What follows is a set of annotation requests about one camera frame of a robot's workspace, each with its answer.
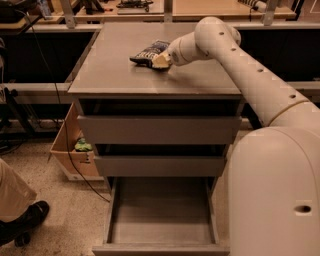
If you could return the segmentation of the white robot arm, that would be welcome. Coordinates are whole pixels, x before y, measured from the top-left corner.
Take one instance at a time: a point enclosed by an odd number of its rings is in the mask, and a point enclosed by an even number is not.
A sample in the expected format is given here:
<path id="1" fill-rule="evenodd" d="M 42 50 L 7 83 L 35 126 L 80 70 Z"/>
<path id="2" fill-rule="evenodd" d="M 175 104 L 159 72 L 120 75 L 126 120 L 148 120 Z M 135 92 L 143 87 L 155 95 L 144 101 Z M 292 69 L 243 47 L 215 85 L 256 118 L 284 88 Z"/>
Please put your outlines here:
<path id="1" fill-rule="evenodd" d="M 260 119 L 228 166 L 231 256 L 320 256 L 320 109 L 202 19 L 153 58 L 155 68 L 217 60 Z"/>

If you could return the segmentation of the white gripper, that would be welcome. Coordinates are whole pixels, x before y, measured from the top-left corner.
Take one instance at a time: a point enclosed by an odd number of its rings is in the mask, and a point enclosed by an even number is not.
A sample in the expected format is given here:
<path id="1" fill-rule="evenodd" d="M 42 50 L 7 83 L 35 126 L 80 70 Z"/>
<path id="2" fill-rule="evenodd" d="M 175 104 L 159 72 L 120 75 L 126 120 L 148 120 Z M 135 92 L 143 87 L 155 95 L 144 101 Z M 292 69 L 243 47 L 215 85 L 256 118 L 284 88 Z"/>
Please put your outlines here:
<path id="1" fill-rule="evenodd" d="M 169 68 L 171 63 L 176 66 L 185 65 L 186 61 L 181 54 L 180 43 L 180 38 L 172 41 L 167 48 L 168 53 L 163 52 L 152 59 L 152 67 L 154 69 Z"/>

